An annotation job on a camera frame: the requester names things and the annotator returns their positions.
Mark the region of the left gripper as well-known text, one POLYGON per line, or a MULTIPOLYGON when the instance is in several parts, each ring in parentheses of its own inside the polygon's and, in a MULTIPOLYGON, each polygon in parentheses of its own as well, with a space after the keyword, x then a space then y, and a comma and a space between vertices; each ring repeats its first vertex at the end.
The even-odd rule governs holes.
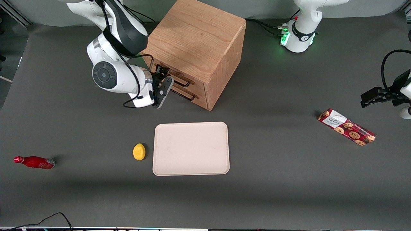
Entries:
POLYGON ((410 104, 411 99, 411 70, 407 70, 392 83, 391 87, 374 87, 361 94, 361 107, 383 102, 392 102, 394 107, 402 104, 410 104))

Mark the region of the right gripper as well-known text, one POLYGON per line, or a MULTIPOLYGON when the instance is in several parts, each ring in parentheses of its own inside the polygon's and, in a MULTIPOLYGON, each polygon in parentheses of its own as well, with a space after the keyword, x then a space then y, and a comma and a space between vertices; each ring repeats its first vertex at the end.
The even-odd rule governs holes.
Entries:
POLYGON ((170 68, 157 64, 154 82, 152 74, 147 69, 132 68, 132 70, 137 80, 135 87, 128 92, 128 95, 133 99, 134 106, 141 108, 153 104, 153 108, 161 108, 174 83, 174 79, 169 73, 170 68))

